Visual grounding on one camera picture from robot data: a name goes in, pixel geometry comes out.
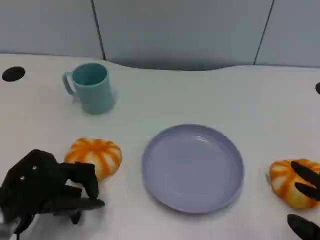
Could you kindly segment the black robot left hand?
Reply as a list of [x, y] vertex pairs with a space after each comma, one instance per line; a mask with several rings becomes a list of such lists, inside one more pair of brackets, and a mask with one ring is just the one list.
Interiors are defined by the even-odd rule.
[[58, 165], [58, 170], [48, 182], [52, 189], [41, 204], [40, 214], [69, 216], [76, 225], [83, 211], [105, 206], [105, 202], [98, 199], [99, 185], [93, 164], [64, 162]]

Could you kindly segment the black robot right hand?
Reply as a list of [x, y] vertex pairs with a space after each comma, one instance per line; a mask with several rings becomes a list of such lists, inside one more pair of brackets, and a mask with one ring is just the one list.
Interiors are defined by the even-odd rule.
[[[304, 183], [296, 182], [295, 188], [313, 200], [320, 201], [320, 175], [310, 168], [298, 163], [297, 161], [291, 162], [293, 170], [305, 181], [314, 185], [314, 187], [308, 186]], [[288, 214], [286, 217], [287, 224], [291, 230], [301, 240], [319, 240], [320, 239], [320, 227], [314, 222], [307, 220], [296, 214]]]

